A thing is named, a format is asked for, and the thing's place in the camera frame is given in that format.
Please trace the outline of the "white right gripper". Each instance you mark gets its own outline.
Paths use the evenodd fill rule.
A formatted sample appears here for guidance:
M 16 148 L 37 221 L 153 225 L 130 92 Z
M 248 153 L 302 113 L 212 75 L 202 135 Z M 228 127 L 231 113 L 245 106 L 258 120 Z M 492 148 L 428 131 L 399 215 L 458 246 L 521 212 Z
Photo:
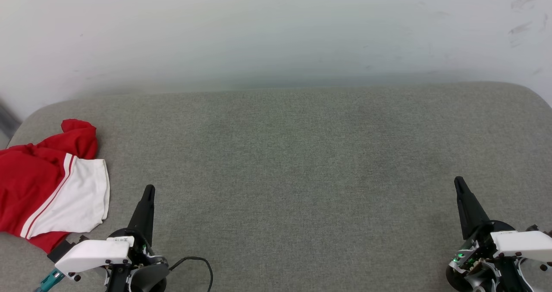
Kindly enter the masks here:
M 552 259 L 552 236 L 533 229 L 519 232 L 509 224 L 490 220 L 464 178 L 456 176 L 458 214 L 464 240 L 470 240 L 468 258 Z

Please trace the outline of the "dark skirting board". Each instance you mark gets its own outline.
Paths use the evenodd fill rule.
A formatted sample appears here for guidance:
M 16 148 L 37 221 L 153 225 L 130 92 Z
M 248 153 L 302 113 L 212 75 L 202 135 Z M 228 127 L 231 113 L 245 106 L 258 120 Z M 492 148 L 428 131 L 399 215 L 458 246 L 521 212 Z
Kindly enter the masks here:
M 4 99 L 0 97 L 0 132 L 10 142 L 22 122 L 9 109 Z

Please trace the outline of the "red and white shirt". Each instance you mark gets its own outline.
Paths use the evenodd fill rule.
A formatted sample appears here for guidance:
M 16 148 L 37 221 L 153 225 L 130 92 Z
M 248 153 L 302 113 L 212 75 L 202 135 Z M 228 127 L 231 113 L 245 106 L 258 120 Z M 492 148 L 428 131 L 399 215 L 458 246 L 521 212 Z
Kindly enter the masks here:
M 97 158 L 95 126 L 78 119 L 33 144 L 0 151 L 0 232 L 51 253 L 70 233 L 108 217 L 107 163 Z

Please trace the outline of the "grey fabric sofa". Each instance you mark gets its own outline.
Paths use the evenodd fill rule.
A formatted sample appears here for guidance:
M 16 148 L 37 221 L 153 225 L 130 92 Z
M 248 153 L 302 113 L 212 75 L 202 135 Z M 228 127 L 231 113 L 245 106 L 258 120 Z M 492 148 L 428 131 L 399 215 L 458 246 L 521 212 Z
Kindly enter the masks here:
M 211 292 L 455 292 L 454 178 L 493 220 L 552 229 L 552 108 L 519 85 L 104 96 L 44 107 L 97 128 L 112 197 L 89 234 L 126 227 L 156 188 L 153 250 L 213 268 Z

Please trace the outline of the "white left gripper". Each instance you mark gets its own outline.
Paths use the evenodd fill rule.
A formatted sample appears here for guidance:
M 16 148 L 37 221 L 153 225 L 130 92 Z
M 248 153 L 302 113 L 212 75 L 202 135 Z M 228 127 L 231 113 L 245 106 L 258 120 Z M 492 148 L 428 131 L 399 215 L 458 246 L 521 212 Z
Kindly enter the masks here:
M 55 268 L 67 277 L 94 268 L 130 265 L 148 266 L 157 262 L 153 244 L 155 187 L 146 185 L 127 228 L 119 229 L 105 240 L 83 240 L 73 245 Z

